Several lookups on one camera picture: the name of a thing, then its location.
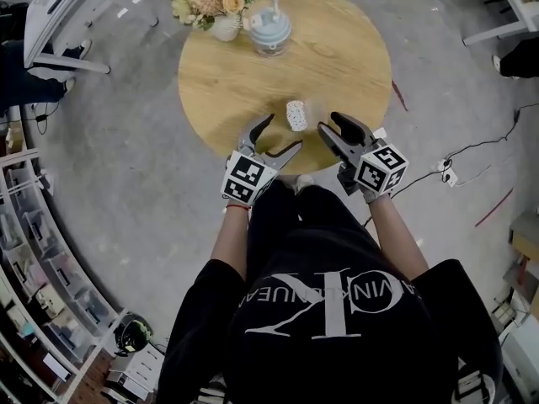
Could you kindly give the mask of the white drawer cabinet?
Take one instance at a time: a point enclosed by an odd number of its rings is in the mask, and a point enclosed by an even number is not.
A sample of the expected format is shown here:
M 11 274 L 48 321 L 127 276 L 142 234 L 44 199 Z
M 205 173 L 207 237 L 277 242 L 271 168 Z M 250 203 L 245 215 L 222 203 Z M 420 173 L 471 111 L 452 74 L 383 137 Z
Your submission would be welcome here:
M 164 355 L 152 344 L 128 356 L 117 356 L 109 367 L 107 381 L 116 383 L 141 400 L 157 388 Z

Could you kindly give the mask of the pale blue lidded cup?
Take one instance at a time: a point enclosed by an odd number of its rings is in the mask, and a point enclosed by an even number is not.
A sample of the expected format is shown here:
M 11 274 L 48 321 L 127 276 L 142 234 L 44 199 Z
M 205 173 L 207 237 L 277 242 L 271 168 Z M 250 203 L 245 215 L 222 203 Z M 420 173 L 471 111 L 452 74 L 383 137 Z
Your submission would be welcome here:
M 291 36 L 291 21 L 280 8 L 280 0 L 243 19 L 243 29 L 261 56 L 281 55 Z

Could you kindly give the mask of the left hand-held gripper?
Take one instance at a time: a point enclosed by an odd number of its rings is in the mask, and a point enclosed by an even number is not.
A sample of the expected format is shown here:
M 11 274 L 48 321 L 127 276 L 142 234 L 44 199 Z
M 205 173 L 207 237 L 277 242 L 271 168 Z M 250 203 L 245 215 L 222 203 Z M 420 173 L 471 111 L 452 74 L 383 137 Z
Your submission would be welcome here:
M 264 163 L 244 154 L 256 153 L 256 142 L 270 125 L 274 114 L 260 116 L 243 127 L 237 141 L 237 151 L 227 159 L 221 184 L 221 195 L 248 207 L 271 185 L 278 172 L 302 148 L 302 141 L 294 141 L 283 150 L 264 153 Z

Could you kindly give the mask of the white storage shelving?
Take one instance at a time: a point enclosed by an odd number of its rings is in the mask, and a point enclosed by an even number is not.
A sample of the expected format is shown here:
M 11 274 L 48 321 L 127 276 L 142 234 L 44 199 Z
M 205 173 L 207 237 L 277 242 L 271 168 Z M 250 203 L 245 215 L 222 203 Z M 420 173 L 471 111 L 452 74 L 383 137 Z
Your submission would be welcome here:
M 62 235 L 38 157 L 0 157 L 0 389 L 16 404 L 69 404 L 123 314 Z

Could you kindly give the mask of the red floor tape strip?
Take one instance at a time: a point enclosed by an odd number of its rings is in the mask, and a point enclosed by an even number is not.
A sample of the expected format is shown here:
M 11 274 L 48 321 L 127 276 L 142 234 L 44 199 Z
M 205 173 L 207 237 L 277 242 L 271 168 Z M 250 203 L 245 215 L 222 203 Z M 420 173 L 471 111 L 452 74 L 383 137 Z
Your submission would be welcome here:
M 492 214 L 494 214 L 497 209 L 512 195 L 514 191 L 514 187 L 511 188 L 505 196 L 484 216 L 482 217 L 478 222 L 475 223 L 474 228 L 478 228 L 481 226 Z

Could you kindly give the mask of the black and green helmet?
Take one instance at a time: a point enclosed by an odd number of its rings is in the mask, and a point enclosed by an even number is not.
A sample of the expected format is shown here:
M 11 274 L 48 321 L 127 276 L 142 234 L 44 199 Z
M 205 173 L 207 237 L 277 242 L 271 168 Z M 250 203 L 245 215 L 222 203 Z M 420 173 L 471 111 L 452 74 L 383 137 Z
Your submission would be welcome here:
M 127 357 L 143 350 L 151 341 L 153 330 L 148 322 L 135 313 L 127 312 L 114 330 L 115 355 Z

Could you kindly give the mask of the person's right forearm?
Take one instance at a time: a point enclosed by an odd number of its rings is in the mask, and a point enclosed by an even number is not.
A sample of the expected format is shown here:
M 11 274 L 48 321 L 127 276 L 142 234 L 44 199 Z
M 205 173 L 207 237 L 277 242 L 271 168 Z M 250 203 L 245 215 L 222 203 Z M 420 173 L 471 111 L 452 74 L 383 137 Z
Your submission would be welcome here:
M 369 203 L 371 218 L 382 253 L 408 280 L 425 273 L 429 266 L 388 194 Z

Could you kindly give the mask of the person's black printed t-shirt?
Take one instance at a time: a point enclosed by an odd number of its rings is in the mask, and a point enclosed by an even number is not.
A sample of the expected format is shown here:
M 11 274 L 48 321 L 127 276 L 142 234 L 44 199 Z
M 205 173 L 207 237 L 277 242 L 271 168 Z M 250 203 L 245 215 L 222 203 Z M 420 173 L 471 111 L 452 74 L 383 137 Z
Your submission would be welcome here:
M 179 308 L 156 404 L 190 404 L 222 375 L 232 404 L 453 404 L 465 369 L 503 361 L 461 263 L 406 279 L 364 235 L 289 233 L 258 278 L 212 259 Z

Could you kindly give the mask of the person's white shoe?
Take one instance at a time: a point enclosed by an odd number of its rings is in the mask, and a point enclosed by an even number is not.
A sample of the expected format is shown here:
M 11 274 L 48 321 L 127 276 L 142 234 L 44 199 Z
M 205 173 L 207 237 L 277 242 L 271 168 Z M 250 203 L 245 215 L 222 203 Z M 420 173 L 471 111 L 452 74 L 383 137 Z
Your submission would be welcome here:
M 311 175 L 280 175 L 278 179 L 295 194 L 299 194 L 303 189 L 315 185 L 315 180 Z

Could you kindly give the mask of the small white patterned cup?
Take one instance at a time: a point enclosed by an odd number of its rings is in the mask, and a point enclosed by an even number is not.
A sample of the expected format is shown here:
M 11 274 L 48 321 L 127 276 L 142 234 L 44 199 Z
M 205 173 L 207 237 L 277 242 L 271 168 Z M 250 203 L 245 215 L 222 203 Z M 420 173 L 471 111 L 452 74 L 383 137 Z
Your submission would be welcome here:
M 305 104 L 300 100 L 289 101 L 286 104 L 286 119 L 292 131 L 305 131 L 308 127 Z

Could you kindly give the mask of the round wooden table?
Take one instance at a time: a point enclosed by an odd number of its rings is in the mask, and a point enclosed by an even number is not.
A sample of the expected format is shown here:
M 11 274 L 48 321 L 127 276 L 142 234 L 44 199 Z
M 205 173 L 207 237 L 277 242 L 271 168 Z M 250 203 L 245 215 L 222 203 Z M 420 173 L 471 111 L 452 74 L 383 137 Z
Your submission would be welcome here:
M 196 134 L 216 153 L 229 155 L 249 121 L 272 114 L 258 150 L 275 153 L 302 141 L 285 171 L 314 173 L 333 166 L 336 158 L 314 129 L 291 131 L 287 102 L 306 101 L 323 115 L 338 111 L 376 129 L 390 102 L 390 58 L 375 25 L 348 0 L 280 0 L 280 5 L 292 31 L 278 56 L 260 55 L 246 34 L 221 42 L 191 32 L 179 61 L 179 96 Z

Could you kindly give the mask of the person's black trousers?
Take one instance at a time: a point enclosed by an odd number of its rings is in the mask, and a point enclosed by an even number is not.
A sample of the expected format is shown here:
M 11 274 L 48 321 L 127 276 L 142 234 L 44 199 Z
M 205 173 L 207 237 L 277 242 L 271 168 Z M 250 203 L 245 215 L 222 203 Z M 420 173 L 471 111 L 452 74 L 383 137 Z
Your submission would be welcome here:
M 369 232 L 333 192 L 310 185 L 297 194 L 276 180 L 253 206 L 248 227 L 248 265 L 263 266 L 290 232 L 312 227 L 351 231 L 356 241 L 375 245 Z

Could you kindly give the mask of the person's left forearm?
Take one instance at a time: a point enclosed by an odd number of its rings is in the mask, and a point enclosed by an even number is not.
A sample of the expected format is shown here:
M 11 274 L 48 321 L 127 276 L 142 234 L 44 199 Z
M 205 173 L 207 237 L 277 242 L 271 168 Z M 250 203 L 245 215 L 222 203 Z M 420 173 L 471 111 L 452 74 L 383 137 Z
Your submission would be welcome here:
M 243 280 L 247 277 L 247 240 L 249 208 L 235 201 L 229 201 L 211 252 L 211 260 L 220 260 L 239 273 Z

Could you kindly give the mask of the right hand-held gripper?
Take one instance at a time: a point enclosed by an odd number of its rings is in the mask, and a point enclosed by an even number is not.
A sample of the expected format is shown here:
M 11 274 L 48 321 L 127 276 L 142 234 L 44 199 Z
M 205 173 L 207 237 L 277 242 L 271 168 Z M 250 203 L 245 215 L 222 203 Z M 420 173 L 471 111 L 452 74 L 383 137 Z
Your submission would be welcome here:
M 357 190 L 364 194 L 386 194 L 401 183 L 408 160 L 393 144 L 375 139 L 367 125 L 348 114 L 332 112 L 331 120 L 339 127 L 340 134 L 324 123 L 318 124 L 318 134 L 343 161 L 338 180 L 347 194 Z M 368 146 L 359 155 L 359 161 L 358 145 Z

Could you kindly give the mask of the white power strip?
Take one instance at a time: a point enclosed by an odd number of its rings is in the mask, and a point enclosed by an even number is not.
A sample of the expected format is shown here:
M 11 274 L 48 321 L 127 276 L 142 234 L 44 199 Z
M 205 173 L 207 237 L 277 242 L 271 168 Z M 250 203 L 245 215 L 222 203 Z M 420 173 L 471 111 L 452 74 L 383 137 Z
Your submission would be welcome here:
M 438 162 L 438 172 L 441 175 L 441 181 L 454 187 L 458 181 L 458 177 L 452 168 L 452 160 L 450 158 L 442 159 Z

